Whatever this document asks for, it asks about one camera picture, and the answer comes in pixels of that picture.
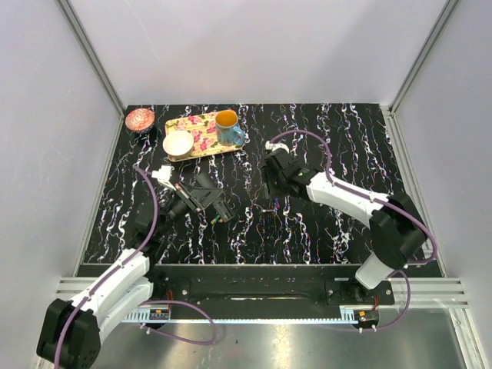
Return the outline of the black remote control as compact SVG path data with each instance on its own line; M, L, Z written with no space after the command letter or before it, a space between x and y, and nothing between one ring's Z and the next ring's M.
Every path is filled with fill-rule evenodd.
M196 180L199 184L198 187L219 188L216 184L214 184L214 182L211 180L211 178L206 173L200 173L196 177ZM218 210L216 210L216 212L223 219L223 222L227 223L235 216L235 213L233 212L231 206L227 202L226 197L225 197L225 193L219 199L219 204L220 204L220 208Z

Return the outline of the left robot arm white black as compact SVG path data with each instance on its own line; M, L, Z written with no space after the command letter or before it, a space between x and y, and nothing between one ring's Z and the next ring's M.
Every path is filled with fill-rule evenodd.
M165 251L162 238L185 215L213 207L223 221L233 212L224 192L206 175L198 186L178 182L171 196L159 204L154 189L135 215L134 237L114 264L97 280L68 300L57 298L48 306L36 354L56 368L90 368L109 334L127 316L145 308L135 322L148 331L159 329L179 302L172 297L166 274L156 269Z

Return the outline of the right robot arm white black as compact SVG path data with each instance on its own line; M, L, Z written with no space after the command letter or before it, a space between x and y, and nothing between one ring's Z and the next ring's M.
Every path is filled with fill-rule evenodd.
M327 205L370 230L373 251L349 287L358 304L369 303L385 278L412 264L411 258L426 241L435 243L407 194L382 194L328 178L322 171L302 167L283 144L266 145L262 179L268 197L291 196Z

